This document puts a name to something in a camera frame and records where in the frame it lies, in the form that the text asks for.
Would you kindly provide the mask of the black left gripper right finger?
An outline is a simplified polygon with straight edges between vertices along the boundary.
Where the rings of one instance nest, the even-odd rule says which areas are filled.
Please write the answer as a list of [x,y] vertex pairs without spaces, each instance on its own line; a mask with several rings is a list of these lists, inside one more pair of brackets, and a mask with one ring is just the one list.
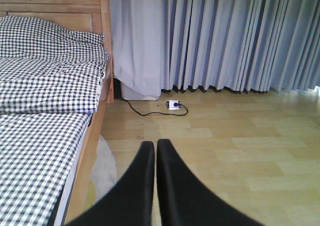
[[164,226],[259,226],[209,190],[169,139],[157,142],[157,195]]

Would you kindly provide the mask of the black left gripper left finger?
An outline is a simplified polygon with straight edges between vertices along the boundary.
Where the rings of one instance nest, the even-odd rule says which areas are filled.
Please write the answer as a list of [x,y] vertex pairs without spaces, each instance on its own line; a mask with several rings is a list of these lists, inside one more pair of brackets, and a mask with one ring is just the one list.
[[96,204],[69,226],[150,226],[155,178],[155,149],[143,141],[130,166]]

